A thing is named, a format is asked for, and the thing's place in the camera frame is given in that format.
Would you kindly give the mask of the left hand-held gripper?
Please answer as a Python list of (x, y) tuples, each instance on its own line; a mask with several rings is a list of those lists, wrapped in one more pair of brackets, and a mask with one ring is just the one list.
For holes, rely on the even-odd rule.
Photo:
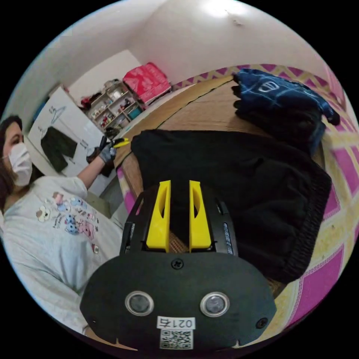
[[(103, 149), (108, 142), (113, 140), (118, 134), (120, 130), (118, 128), (106, 128), (104, 132), (104, 136), (102, 137), (99, 149)], [(113, 148), (120, 148), (130, 144), (130, 140), (128, 138), (118, 138), (113, 143)]]

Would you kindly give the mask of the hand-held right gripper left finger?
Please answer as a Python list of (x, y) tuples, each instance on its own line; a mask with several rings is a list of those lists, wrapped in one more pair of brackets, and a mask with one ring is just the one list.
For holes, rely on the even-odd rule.
[(156, 193), (146, 239), (146, 246), (151, 251), (169, 252), (170, 203), (171, 181), (162, 181)]

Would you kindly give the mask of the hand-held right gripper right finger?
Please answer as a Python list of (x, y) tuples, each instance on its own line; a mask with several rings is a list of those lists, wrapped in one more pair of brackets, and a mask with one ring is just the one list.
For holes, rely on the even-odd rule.
[(189, 251), (205, 251), (211, 247), (205, 203), (200, 182), (189, 181)]

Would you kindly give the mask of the person's left hand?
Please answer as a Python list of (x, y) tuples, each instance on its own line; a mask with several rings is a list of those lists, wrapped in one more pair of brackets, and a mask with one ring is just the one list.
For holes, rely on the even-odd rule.
[(114, 148), (114, 145), (111, 142), (107, 143), (99, 153), (98, 157), (103, 161), (104, 164), (113, 162), (116, 157), (116, 149)]

